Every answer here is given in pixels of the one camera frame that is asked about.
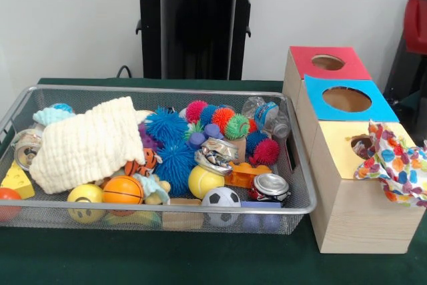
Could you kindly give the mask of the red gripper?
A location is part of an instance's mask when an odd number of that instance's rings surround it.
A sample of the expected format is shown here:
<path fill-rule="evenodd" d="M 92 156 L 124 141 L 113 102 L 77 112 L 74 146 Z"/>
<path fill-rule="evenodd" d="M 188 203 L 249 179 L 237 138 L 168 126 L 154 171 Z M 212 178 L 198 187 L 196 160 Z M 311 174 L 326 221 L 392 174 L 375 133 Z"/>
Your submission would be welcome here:
<path fill-rule="evenodd" d="M 408 0 L 403 34 L 409 52 L 426 55 L 426 23 L 426 0 Z"/>

